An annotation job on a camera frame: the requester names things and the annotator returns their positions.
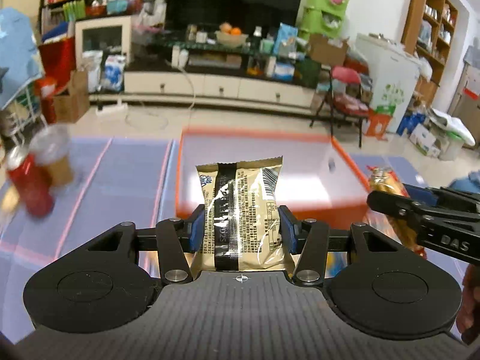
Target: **open box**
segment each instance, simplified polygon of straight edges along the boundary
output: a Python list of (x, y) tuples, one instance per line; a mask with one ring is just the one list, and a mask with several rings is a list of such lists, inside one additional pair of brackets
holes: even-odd
[(367, 210), (369, 184), (335, 138), (191, 127), (178, 149), (176, 211), (188, 218), (203, 194), (197, 165), (232, 163), (283, 156), (275, 197), (299, 219), (315, 218), (349, 229)]

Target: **white box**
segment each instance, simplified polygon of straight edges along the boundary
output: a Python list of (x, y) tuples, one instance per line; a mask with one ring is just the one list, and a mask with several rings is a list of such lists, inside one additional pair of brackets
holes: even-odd
[(428, 157), (437, 158), (440, 155), (437, 137), (421, 124), (417, 125), (411, 133), (410, 141), (422, 152), (422, 154)]

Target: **brown bookcase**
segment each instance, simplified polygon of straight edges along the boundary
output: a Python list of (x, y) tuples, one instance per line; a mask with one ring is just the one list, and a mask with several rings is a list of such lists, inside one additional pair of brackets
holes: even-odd
[[(444, 7), (450, 6), (450, 23), (443, 15)], [(426, 7), (430, 7), (437, 12), (434, 17), (426, 12)], [(431, 82), (423, 82), (417, 86), (424, 100), (431, 104), (435, 93), (440, 85), (440, 80), (445, 70), (445, 65), (450, 54), (450, 45), (455, 33), (455, 24), (457, 22), (458, 11), (448, 0), (410, 0), (409, 13), (406, 18), (405, 28), (402, 35), (402, 43), (405, 45), (405, 51), (409, 54), (418, 53), (418, 56), (425, 57), (431, 65), (433, 74)], [(417, 43), (423, 21), (431, 24), (431, 50), (427, 50)], [(441, 29), (450, 33), (450, 42), (443, 39)]]

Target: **nutrition label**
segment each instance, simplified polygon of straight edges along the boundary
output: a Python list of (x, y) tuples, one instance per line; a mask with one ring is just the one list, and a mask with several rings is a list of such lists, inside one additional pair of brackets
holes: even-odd
[(255, 193), (249, 196), (247, 176), (240, 171), (237, 178), (238, 208), (240, 211), (239, 233), (244, 253), (262, 252), (257, 234), (257, 209)]
[(267, 216), (265, 218), (265, 231), (268, 231), (268, 247), (270, 251), (275, 250), (282, 244), (278, 228), (280, 226), (279, 220), (273, 218), (273, 213), (277, 211), (277, 205), (273, 202), (267, 202)]
[[(210, 194), (205, 191), (204, 192), (205, 198), (205, 209), (207, 210), (208, 207), (212, 204), (212, 198)], [(210, 211), (206, 213), (205, 216), (205, 233), (203, 235), (203, 246), (202, 246), (202, 253), (206, 254), (213, 254), (215, 252), (215, 235), (214, 235), (214, 226), (213, 226), (213, 217), (214, 217), (214, 208), (213, 205), (211, 206)]]

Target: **trash can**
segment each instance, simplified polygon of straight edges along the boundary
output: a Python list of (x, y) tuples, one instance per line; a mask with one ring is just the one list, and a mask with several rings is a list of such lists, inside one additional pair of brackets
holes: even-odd
[(451, 131), (447, 131), (446, 135), (448, 137), (448, 146), (445, 150), (442, 150), (438, 158), (442, 161), (453, 161), (460, 154), (465, 141), (462, 137)]

